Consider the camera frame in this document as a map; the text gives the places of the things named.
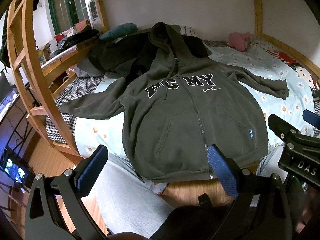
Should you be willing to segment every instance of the kangaroo pocket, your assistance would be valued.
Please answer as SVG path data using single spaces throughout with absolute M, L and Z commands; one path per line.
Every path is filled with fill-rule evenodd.
M 216 110 L 212 113 L 213 143 L 228 158 L 236 159 L 255 148 L 255 131 L 234 114 Z
M 166 118 L 154 156 L 163 174 L 208 168 L 204 141 L 195 113 L 186 112 Z

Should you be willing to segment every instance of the white signature embroidery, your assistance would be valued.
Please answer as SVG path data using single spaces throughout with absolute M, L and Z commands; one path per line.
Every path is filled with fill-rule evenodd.
M 202 90 L 203 92 L 207 92 L 207 91 L 209 91 L 209 90 L 218 90 L 218 89 L 221 89 L 221 88 L 207 88 L 206 90 Z

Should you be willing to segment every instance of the hoodie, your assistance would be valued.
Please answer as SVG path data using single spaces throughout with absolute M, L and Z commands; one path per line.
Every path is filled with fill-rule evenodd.
M 212 178 L 207 159 L 212 144 L 240 167 L 267 155 L 264 115 L 239 82 L 285 99 L 286 81 L 196 58 L 164 23 L 148 35 L 159 48 L 149 71 L 129 85 L 122 77 L 104 92 L 65 103 L 60 111 L 91 119 L 124 111 L 125 153 L 136 172 L 154 182 Z

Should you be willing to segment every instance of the teal pillow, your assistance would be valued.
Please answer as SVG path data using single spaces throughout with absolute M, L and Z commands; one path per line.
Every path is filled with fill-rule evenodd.
M 100 37 L 100 39 L 103 41 L 113 41 L 125 35 L 135 33 L 137 30 L 138 28 L 134 23 L 125 23 L 107 31 Z

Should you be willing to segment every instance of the person's hand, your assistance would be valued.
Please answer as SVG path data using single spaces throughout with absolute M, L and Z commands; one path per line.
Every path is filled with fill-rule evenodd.
M 115 235 L 108 236 L 110 240 L 148 240 L 147 238 L 137 235 L 135 233 L 119 233 Z
M 313 208 L 314 208 L 312 204 L 318 194 L 319 192 L 315 188 L 308 186 L 308 192 L 305 196 L 305 203 L 301 212 L 301 217 L 298 220 L 298 223 L 296 226 L 297 233 L 300 233 L 305 227 L 305 225 L 309 222 L 312 216 Z

